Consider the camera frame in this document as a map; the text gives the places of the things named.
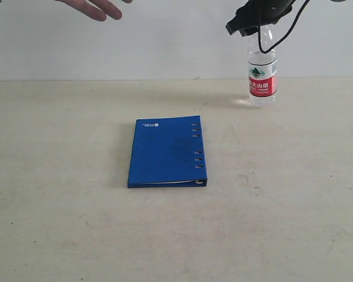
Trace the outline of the person's bare hand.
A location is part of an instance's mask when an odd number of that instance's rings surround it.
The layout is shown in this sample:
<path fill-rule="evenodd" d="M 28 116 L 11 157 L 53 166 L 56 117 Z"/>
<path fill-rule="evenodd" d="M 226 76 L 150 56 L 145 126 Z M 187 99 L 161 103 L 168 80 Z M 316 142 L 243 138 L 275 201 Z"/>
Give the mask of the person's bare hand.
<path fill-rule="evenodd" d="M 106 21 L 107 17 L 116 21 L 122 18 L 122 11 L 109 0 L 59 0 L 58 2 L 98 22 Z"/>

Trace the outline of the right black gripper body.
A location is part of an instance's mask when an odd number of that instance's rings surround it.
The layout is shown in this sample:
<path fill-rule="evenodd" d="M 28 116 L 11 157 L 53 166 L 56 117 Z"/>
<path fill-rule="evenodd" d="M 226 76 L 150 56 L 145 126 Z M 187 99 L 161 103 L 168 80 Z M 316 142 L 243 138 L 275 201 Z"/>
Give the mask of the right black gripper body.
<path fill-rule="evenodd" d="M 237 9 L 226 24 L 230 35 L 239 32 L 242 37 L 258 32 L 260 26 L 276 24 L 292 11 L 292 0 L 249 0 Z"/>

